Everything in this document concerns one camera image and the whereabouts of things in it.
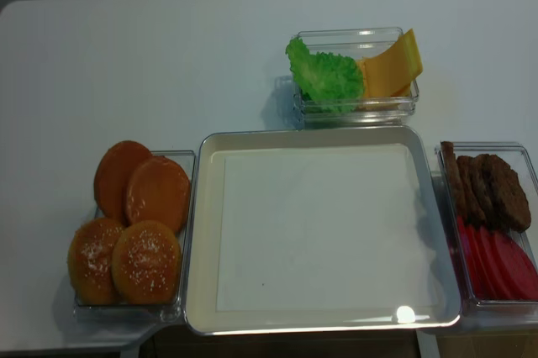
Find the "orange bun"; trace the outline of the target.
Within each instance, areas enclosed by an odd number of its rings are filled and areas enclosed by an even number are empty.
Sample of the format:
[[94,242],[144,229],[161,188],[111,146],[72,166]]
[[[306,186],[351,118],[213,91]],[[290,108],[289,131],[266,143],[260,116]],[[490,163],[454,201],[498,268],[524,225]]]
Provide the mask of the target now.
[[107,150],[100,160],[93,181],[97,206],[107,218],[127,224],[124,213],[124,194],[134,170],[152,153],[142,144],[124,140]]
[[187,222],[191,181],[165,156],[152,156],[134,169],[124,196],[129,225],[155,220],[178,233]]

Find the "clear patty tomato container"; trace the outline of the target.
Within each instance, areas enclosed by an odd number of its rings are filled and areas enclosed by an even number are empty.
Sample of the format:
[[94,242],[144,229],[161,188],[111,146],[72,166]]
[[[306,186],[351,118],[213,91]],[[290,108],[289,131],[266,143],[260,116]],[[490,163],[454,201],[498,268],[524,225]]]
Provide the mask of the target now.
[[[537,263],[537,175],[526,148],[517,142],[456,142],[454,154],[477,156],[497,155],[518,174],[532,214],[532,225],[524,233],[510,231],[509,237]],[[435,147],[437,168],[432,171],[435,196],[440,210],[446,242],[462,299],[462,313],[457,327],[460,329],[535,329],[537,327],[536,301],[481,300],[475,297],[460,236],[456,230],[456,207],[446,176],[445,158],[441,146]]]

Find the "yellow cheese slice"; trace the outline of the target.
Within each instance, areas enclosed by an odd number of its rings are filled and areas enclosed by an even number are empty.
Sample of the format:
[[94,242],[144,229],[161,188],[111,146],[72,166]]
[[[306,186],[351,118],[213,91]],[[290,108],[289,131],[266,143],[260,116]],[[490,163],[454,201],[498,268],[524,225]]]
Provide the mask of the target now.
[[409,96],[411,95],[411,84],[423,71],[413,29],[409,29],[405,34],[399,36],[396,42],[383,53],[374,57],[362,58],[356,64],[361,70],[362,78],[365,74],[400,76],[403,79],[403,84],[410,83]]
[[400,76],[365,74],[363,81],[365,84],[364,98],[408,97],[410,94],[410,83],[404,84]]

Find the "yellow cheese slice lower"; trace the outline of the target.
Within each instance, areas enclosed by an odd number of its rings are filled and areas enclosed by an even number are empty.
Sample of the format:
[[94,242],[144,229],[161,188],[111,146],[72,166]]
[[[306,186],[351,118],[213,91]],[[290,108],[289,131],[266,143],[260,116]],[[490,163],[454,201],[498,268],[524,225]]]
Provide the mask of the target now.
[[364,98],[408,97],[410,94],[410,83],[404,84],[400,76],[365,74],[363,81],[365,84]]

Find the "brown patty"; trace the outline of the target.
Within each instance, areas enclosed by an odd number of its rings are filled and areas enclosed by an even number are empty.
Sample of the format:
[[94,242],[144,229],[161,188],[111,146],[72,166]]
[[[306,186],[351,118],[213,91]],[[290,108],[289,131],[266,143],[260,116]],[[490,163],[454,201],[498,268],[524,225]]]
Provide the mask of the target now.
[[466,199],[467,223],[475,228],[479,228],[486,225],[487,219],[472,189],[470,176],[471,160],[472,158],[470,156],[460,155],[456,158],[456,163]]
[[465,220],[467,218],[467,203],[459,168],[456,163],[454,145],[450,141],[442,141],[440,145],[442,155],[444,156],[444,165],[451,188],[451,195],[455,202],[456,212],[458,216],[461,216],[462,219]]
[[503,230],[525,232],[531,224],[531,212],[516,171],[499,156],[487,155],[482,174]]
[[489,194],[486,180],[483,176],[483,163],[487,159],[488,154],[480,154],[471,159],[470,163],[470,179],[472,184],[472,190],[483,210],[486,217],[485,225],[490,229],[501,229],[499,218],[493,207],[493,202]]

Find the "metal baking tray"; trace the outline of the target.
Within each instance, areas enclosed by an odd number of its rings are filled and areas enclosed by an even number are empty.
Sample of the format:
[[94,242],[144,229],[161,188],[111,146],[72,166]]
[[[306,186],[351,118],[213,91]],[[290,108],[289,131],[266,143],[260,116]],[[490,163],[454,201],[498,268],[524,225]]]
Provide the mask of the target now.
[[[403,305],[391,313],[380,308],[291,311],[221,311],[217,307],[219,258],[224,209],[224,162],[229,156],[359,154],[370,149],[405,148],[412,156],[425,210],[418,232],[433,258],[430,276],[439,302]],[[388,125],[212,134],[201,145],[188,228],[184,271],[184,317],[199,334],[271,334],[374,329],[445,328],[460,318],[462,303],[446,242],[434,186],[421,138],[409,127]]]

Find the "sesame bun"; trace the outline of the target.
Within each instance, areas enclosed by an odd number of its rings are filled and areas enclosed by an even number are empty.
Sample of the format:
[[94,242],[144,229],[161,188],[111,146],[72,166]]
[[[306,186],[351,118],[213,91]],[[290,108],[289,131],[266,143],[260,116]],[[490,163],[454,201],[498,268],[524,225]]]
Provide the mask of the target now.
[[112,254],[124,226],[111,218],[96,218],[82,225],[71,241],[67,266],[71,285],[86,305],[119,301],[111,273]]
[[182,252],[164,224],[146,220],[125,229],[114,246],[113,284],[128,304],[171,303],[177,293]]

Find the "clear bun container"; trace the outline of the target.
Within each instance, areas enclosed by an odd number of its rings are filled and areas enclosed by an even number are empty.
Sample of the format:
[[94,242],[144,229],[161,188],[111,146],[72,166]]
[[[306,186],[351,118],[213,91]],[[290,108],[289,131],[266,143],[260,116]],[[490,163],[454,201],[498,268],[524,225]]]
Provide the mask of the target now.
[[[176,162],[186,173],[190,182],[197,168],[197,157],[192,150],[156,150],[153,155],[165,156]],[[176,290],[169,303],[164,304],[129,304],[126,302],[112,305],[88,305],[83,303],[76,295],[73,303],[73,315],[81,323],[170,323],[182,314],[182,269],[184,261],[179,264],[179,277]]]

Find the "red tomato slice front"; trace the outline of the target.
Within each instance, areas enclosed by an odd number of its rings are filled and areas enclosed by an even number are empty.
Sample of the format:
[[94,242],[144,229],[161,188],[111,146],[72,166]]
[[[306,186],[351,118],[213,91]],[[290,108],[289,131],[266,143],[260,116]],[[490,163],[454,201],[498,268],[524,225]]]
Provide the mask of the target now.
[[494,232],[493,257],[517,299],[537,300],[537,271],[527,254],[508,235]]

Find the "sesame top bun left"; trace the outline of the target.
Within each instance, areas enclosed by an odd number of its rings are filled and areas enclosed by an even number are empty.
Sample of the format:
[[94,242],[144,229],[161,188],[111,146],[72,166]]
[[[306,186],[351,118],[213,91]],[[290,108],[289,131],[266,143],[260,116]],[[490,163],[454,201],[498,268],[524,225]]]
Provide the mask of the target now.
[[111,273],[112,254],[124,226],[111,218],[96,218],[82,225],[71,241],[67,266],[71,285],[86,305],[119,301]]

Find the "green lettuce leaf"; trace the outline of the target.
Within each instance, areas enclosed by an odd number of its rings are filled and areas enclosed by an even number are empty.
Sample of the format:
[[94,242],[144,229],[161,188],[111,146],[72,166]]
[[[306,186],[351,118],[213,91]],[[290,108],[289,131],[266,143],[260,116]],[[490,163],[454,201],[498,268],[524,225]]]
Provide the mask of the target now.
[[289,41],[285,53],[294,81],[321,113],[355,110],[365,84],[361,68],[351,57],[331,52],[312,54],[299,37]]

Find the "orange bottom bun back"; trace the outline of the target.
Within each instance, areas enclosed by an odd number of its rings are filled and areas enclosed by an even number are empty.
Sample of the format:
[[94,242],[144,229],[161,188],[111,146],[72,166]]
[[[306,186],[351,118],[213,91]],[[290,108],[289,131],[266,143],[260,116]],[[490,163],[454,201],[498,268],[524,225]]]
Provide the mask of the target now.
[[124,140],[107,150],[100,160],[93,181],[97,206],[107,218],[127,224],[124,213],[124,194],[134,170],[152,153],[142,144]]

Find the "brown patty front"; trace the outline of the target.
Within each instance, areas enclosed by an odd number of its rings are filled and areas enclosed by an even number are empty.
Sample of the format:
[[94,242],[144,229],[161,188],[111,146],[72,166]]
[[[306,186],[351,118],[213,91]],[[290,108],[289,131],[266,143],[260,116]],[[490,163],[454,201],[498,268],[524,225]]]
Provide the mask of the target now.
[[487,155],[482,174],[503,230],[525,232],[531,224],[531,212],[516,171],[499,156]]

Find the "red tomato slice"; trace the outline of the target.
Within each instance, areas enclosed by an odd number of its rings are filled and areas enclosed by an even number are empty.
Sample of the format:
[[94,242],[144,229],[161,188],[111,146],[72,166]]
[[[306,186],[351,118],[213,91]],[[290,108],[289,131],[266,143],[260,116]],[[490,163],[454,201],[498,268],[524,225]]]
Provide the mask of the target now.
[[466,235],[470,250],[469,259],[471,267],[469,271],[474,294],[482,300],[494,300],[496,297],[494,288],[484,273],[482,258],[475,239],[475,229],[471,225],[466,227]]
[[472,292],[476,298],[482,298],[483,287],[480,280],[479,272],[477,271],[477,266],[475,264],[471,238],[469,236],[469,232],[467,231],[467,226],[465,225],[464,220],[461,216],[457,216],[456,221],[458,234],[462,243],[463,254],[466,259],[466,267],[468,270],[470,283],[472,284]]
[[494,295],[498,300],[509,300],[512,298],[511,291],[499,270],[495,258],[493,257],[493,247],[491,245],[491,234],[481,227],[478,232],[478,248],[480,250],[483,269],[490,285],[494,289]]
[[527,254],[508,235],[494,232],[493,257],[517,299],[537,300],[537,271]]

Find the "clear lettuce cheese container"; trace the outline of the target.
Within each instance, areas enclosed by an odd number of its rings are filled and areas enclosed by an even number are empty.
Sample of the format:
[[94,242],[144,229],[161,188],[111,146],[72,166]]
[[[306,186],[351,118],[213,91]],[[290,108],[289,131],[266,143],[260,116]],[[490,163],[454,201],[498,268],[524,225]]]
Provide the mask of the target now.
[[[404,32],[399,27],[302,31],[298,37],[313,52],[349,56],[355,61],[382,54]],[[413,115],[419,100],[417,83],[412,81],[404,96],[362,97],[315,102],[307,99],[298,84],[293,85],[293,111],[306,128],[345,127],[372,124],[401,124]]]

